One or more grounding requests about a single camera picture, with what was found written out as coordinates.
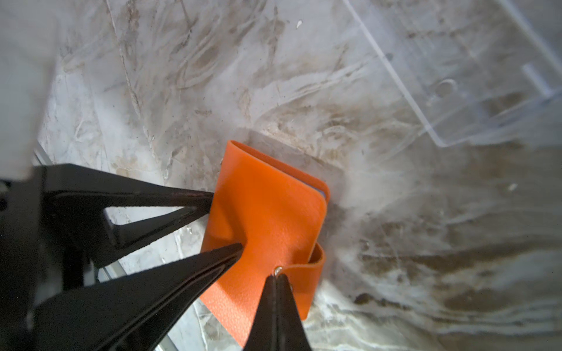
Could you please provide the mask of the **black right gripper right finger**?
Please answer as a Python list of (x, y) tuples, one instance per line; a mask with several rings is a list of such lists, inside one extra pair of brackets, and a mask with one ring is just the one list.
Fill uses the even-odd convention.
[(277, 349), (311, 351), (288, 277), (277, 277)]

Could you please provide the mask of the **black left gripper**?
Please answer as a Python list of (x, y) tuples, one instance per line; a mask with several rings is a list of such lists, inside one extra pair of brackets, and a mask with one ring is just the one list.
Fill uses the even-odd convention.
[[(243, 246), (87, 288), (82, 251), (96, 267), (108, 266), (207, 215), (213, 197), (72, 164), (38, 166), (26, 181), (2, 181), (1, 349), (155, 349), (240, 259)], [(124, 225), (106, 212), (146, 207), (172, 211)]]

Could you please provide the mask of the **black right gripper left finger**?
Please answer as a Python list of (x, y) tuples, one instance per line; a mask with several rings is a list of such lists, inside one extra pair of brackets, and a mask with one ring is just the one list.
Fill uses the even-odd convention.
[(277, 279), (269, 276), (243, 351), (274, 351), (277, 344)]

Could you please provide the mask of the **orange card holder wallet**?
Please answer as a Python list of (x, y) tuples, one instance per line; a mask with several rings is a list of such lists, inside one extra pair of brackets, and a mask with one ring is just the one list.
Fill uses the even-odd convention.
[(239, 261), (201, 300), (244, 345), (266, 278), (285, 274), (300, 320), (306, 320), (321, 280), (318, 242), (330, 199), (322, 180), (235, 140), (222, 160), (202, 251), (243, 245)]

